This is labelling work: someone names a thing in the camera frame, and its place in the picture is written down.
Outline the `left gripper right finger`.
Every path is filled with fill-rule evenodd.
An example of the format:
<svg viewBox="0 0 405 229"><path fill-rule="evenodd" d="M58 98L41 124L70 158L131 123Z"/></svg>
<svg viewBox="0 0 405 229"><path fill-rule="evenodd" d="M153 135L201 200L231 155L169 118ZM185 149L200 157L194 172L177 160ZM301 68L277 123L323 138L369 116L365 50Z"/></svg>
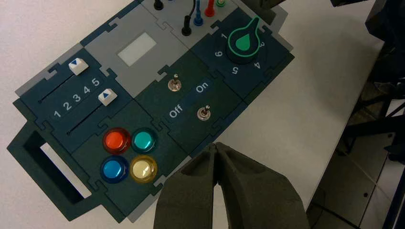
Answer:
<svg viewBox="0 0 405 229"><path fill-rule="evenodd" d="M216 143L215 175L230 229L308 229L303 202L282 174Z"/></svg>

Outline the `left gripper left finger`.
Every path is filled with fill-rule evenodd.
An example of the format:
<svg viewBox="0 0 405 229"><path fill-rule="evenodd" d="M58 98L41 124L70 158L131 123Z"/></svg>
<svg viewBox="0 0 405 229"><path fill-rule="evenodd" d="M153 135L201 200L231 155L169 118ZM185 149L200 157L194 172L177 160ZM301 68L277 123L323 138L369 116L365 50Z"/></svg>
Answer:
<svg viewBox="0 0 405 229"><path fill-rule="evenodd" d="M157 202L155 229L211 229L213 227L213 188L215 144L186 163L165 182Z"/></svg>

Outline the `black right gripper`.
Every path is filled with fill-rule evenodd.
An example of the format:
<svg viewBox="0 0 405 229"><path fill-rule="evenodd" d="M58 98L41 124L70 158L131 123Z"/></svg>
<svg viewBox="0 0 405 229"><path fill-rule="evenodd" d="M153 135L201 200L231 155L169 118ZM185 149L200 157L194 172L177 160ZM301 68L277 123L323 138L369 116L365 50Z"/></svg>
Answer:
<svg viewBox="0 0 405 229"><path fill-rule="evenodd" d="M268 10L271 9L280 3L283 3L285 0L260 0L259 1L259 6L262 9ZM367 1L367 0L330 0L331 4L333 7L340 7L344 5L349 5L349 4L354 4L362 1Z"/></svg>

